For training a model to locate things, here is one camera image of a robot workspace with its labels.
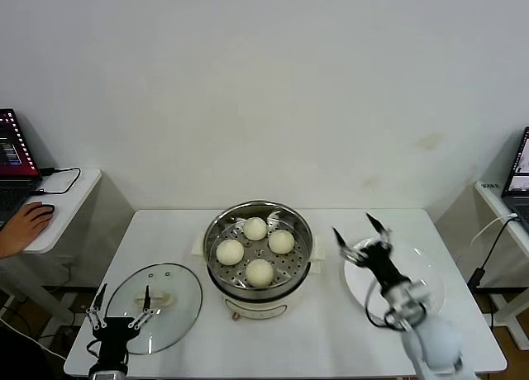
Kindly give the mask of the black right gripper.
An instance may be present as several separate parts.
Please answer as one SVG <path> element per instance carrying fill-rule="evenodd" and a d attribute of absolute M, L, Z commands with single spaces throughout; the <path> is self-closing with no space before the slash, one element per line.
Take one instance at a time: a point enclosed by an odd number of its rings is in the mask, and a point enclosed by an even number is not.
<path fill-rule="evenodd" d="M 411 279 L 402 275 L 391 260 L 391 231 L 374 216 L 369 213 L 366 216 L 378 237 L 371 239 L 361 250 L 349 246 L 340 232 L 332 228 L 341 257 L 357 267 L 368 268 L 378 281 L 382 292 L 389 292 L 393 287 L 410 283 Z"/>

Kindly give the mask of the person's bare hand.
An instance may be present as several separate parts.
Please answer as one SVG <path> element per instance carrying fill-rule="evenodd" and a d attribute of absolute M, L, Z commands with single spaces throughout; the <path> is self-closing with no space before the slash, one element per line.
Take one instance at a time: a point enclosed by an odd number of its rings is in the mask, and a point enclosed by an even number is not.
<path fill-rule="evenodd" d="M 1 259 L 20 254 L 50 224 L 54 211 L 42 202 L 23 206 L 1 229 Z"/>

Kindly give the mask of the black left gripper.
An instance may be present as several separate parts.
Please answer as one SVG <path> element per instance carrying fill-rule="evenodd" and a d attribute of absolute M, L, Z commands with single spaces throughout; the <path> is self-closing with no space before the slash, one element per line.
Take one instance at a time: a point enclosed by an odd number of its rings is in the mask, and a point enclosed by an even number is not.
<path fill-rule="evenodd" d="M 135 339 L 140 328 L 156 314 L 150 295 L 150 286 L 145 287 L 144 294 L 134 300 L 131 309 L 133 317 L 106 317 L 101 315 L 102 304 L 107 284 L 98 290 L 90 307 L 86 310 L 88 321 L 93 328 L 93 336 L 100 343 L 98 352 L 99 366 L 126 366 L 128 363 L 127 344 Z"/>

